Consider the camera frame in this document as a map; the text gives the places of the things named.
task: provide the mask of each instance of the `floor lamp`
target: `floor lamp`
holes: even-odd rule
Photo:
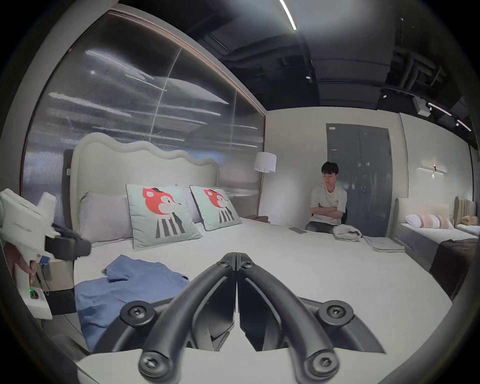
[[[257,205],[257,214],[260,210],[260,199],[262,197],[262,188],[264,186],[264,175],[265,173],[275,172],[276,168],[276,155],[269,152],[257,152],[257,157],[255,158],[255,165],[253,168],[256,171],[262,173],[262,181],[260,182],[260,192],[258,194],[258,205]]]

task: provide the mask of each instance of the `white lampshade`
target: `white lampshade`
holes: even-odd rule
[[[276,155],[269,152],[257,152],[255,165],[253,166],[256,171],[263,173],[275,172],[275,166]]]

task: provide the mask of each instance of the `folded cloth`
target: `folded cloth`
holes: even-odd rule
[[[377,252],[404,252],[405,247],[397,244],[388,237],[369,237],[363,236],[368,245]]]
[[[360,241],[361,232],[351,225],[340,224],[333,227],[333,236],[336,240]]]
[[[75,286],[78,319],[90,352],[128,302],[149,303],[176,296],[189,283],[186,276],[161,263],[120,255],[104,270],[107,277]]]

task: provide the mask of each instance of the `wavy headboard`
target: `wavy headboard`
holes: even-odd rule
[[[167,152],[145,141],[123,144],[104,133],[88,134],[72,156],[72,228],[79,230],[78,207],[86,192],[121,195],[126,194],[126,184],[216,187],[218,172],[214,160],[195,160],[185,151]]]
[[[412,213],[445,216],[449,220],[452,220],[452,214],[450,213],[448,204],[409,198],[396,198],[394,207],[394,238],[397,237],[400,224],[406,223],[405,216]]]

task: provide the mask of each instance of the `pillow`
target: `pillow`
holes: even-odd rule
[[[479,219],[476,216],[463,216],[460,222],[465,225],[478,225]]]
[[[241,224],[235,208],[222,189],[190,186],[206,231]]]
[[[127,184],[127,196],[134,248],[202,237],[178,187]]]
[[[79,220],[80,236],[91,243],[132,237],[126,195],[87,192],[80,200]]]
[[[188,211],[190,212],[190,216],[194,223],[201,223],[202,218],[200,216],[200,212],[198,212],[197,204],[195,204],[195,200],[193,199],[192,191],[190,191],[189,187],[179,187],[178,185],[175,186],[183,193],[183,197],[187,202]]]
[[[453,229],[452,223],[444,216],[411,214],[405,216],[405,221],[413,228]]]

